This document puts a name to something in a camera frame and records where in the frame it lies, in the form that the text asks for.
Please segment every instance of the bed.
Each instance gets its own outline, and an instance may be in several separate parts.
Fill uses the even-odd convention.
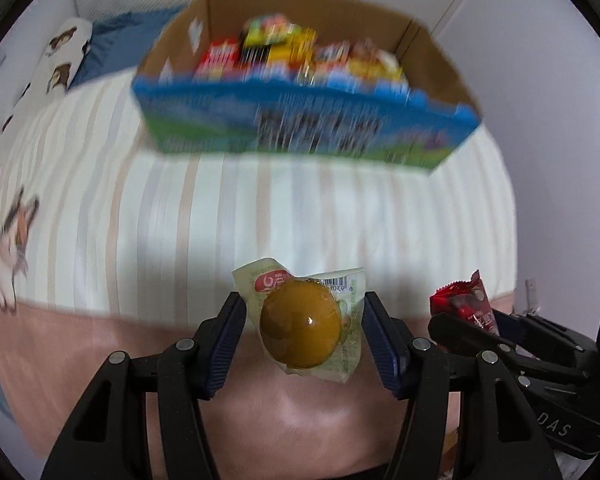
[[[0,298],[0,412],[40,460],[111,351],[151,354],[190,334],[233,290],[232,270],[260,257],[298,275],[364,266],[368,288],[417,335],[429,295],[476,269],[494,305],[512,309],[514,195],[484,125],[431,174],[292,155],[163,155],[130,92],[134,69],[120,65],[132,58],[109,56],[138,38],[118,25],[150,22],[151,43],[186,0],[76,1],[93,23],[85,70],[0,143],[0,241],[13,225],[26,238],[14,296]],[[106,56],[100,40],[110,40]],[[8,223],[14,215],[20,224]],[[382,389],[368,352],[347,384],[299,383],[276,374],[246,331],[233,375],[203,409],[223,478],[336,477],[389,458],[405,404]],[[370,428],[372,408],[383,416]],[[450,434],[457,416],[454,398]],[[155,410],[149,418],[155,453]],[[289,446],[300,452],[280,460]],[[245,468],[263,450],[266,466]]]

